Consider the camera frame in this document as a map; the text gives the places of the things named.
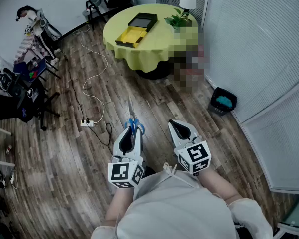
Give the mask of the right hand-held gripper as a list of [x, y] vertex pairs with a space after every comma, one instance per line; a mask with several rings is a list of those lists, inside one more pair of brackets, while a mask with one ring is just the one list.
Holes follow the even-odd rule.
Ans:
[[210, 149], [195, 127], [187, 122], [171, 119], [168, 121], [168, 129], [178, 162], [188, 173], [198, 176], [210, 166]]

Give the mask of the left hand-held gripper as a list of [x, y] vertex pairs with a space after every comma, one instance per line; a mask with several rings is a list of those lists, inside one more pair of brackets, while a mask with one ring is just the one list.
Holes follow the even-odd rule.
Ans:
[[137, 188], [145, 169], [143, 168], [142, 131], [136, 128], [134, 146], [131, 140], [132, 129], [125, 129], [114, 142], [112, 163], [108, 164], [109, 183], [117, 188]]

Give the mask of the blue-handled scissors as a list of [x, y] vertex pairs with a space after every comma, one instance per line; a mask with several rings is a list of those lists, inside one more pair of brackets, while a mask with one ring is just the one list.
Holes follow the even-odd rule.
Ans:
[[131, 96], [129, 96], [128, 108], [129, 108], [129, 112], [130, 112], [130, 118], [125, 123], [124, 128], [126, 129], [130, 126], [132, 129], [133, 135], [135, 135], [137, 128], [139, 128], [141, 130], [141, 134], [144, 135], [145, 128], [144, 128], [143, 124], [140, 123], [139, 119], [135, 115]]

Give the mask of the yellow box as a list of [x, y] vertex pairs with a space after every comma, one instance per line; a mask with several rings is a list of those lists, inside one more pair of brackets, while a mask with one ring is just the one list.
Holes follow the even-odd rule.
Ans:
[[139, 13], [128, 24], [128, 28], [115, 41], [116, 44], [136, 48], [157, 21], [158, 16], [156, 14]]

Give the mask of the person's left forearm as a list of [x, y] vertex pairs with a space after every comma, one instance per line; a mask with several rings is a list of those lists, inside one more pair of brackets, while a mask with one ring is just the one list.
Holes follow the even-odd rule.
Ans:
[[115, 223], [122, 218], [133, 202], [134, 188], [117, 188], [107, 211], [105, 221]]

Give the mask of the person's right forearm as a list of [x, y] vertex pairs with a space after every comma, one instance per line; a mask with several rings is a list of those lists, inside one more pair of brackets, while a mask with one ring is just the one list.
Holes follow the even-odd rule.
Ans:
[[220, 196], [228, 205], [242, 199], [236, 188], [210, 167], [199, 172], [197, 178], [205, 188]]

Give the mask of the person's black trousers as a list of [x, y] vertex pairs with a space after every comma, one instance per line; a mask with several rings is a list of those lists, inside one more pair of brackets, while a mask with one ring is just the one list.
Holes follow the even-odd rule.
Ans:
[[156, 171], [154, 169], [152, 169], [151, 167], [149, 167], [147, 165], [147, 161], [146, 160], [143, 160], [143, 162], [142, 162], [142, 168], [144, 169], [142, 178], [146, 178], [146, 177], [148, 177], [148, 176], [153, 175], [153, 174], [156, 173]]

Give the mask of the black trash bin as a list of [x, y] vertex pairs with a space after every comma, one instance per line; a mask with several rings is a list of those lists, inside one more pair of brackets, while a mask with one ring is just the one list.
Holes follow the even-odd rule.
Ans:
[[223, 116], [236, 108], [237, 97], [231, 92], [217, 87], [211, 97], [208, 109], [220, 116]]

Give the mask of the black round table base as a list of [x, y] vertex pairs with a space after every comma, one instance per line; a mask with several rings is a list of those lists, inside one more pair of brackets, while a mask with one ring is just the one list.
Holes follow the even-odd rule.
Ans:
[[173, 70], [174, 69], [171, 63], [168, 61], [161, 61], [157, 64], [157, 67], [150, 72], [145, 73], [141, 70], [136, 70], [136, 73], [144, 79], [159, 80], [166, 78], [173, 72]]

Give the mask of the person's white top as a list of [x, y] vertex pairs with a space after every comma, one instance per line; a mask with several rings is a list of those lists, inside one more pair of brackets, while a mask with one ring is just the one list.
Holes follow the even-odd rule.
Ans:
[[134, 188], [124, 216], [104, 221], [91, 239], [273, 239], [273, 230], [255, 200], [228, 205], [197, 176], [165, 163]]

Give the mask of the round yellow-green table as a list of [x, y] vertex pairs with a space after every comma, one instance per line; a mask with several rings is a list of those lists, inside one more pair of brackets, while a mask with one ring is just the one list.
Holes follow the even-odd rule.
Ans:
[[[158, 21], [136, 48], [117, 45], [116, 40], [139, 13], [156, 14]], [[176, 7], [167, 4], [143, 4], [125, 9], [105, 25], [104, 44], [108, 50], [114, 51], [115, 58], [125, 59], [131, 70], [149, 73], [157, 68], [159, 62], [174, 57], [175, 51], [193, 50], [198, 44], [199, 25], [192, 15], [188, 17], [192, 26], [180, 28], [179, 32], [165, 22], [165, 18], [176, 13]]]

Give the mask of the green potted plant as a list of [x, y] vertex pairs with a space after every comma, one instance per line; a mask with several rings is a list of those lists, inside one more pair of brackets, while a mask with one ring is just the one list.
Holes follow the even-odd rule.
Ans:
[[191, 27], [192, 21], [189, 17], [189, 10], [179, 8], [174, 8], [177, 12], [176, 15], [171, 15], [171, 17], [164, 18], [165, 22], [170, 25], [174, 30], [179, 30], [181, 27]]

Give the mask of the black chair with white logo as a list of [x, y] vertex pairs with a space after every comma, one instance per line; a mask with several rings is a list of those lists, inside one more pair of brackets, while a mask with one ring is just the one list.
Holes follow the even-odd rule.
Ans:
[[45, 131], [47, 127], [44, 126], [44, 114], [49, 112], [56, 117], [60, 114], [49, 109], [52, 100], [60, 93], [55, 92], [50, 97], [45, 94], [45, 88], [40, 80], [35, 80], [29, 86], [34, 91], [30, 98], [27, 92], [24, 96], [4, 96], [0, 94], [0, 120], [18, 118], [27, 123], [33, 117], [39, 118], [40, 129]]

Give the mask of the blue seat chair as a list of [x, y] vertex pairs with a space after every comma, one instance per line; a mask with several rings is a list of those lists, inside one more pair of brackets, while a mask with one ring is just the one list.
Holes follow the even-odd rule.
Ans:
[[[52, 72], [49, 67], [53, 68], [54, 70], [58, 70], [56, 67], [51, 65], [45, 58], [39, 60], [39, 61], [34, 61], [34, 63], [29, 62], [28, 64], [25, 62], [20, 62], [14, 65], [13, 67], [13, 72], [17, 75], [21, 75], [21, 78], [29, 83], [32, 83], [35, 79], [37, 78], [42, 78], [45, 80], [42, 76], [42, 74], [47, 71], [53, 76], [55, 76], [58, 79], [61, 79], [60, 76], [58, 76], [56, 73]], [[29, 72], [38, 70], [37, 77], [35, 79], [30, 79], [29, 78]]]

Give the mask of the checked cloth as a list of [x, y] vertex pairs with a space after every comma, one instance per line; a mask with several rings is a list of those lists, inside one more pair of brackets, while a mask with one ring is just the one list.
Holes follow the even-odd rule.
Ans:
[[46, 56], [44, 47], [37, 41], [36, 36], [32, 33], [25, 35], [17, 50], [13, 63], [17, 64], [23, 62], [28, 52], [32, 53], [33, 56], [38, 54], [40, 54], [41, 57]]

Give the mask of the grey chair black frame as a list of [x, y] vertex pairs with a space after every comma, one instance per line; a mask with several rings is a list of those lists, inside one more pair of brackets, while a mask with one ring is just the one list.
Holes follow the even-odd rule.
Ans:
[[102, 1], [104, 1], [105, 4], [107, 4], [106, 0], [88, 0], [85, 2], [86, 9], [82, 12], [82, 15], [88, 19], [88, 24], [92, 27], [92, 30], [94, 30], [94, 18], [93, 18], [94, 11], [99, 15], [99, 17], [105, 23], [107, 23], [107, 20], [99, 10], [99, 6], [101, 5]]

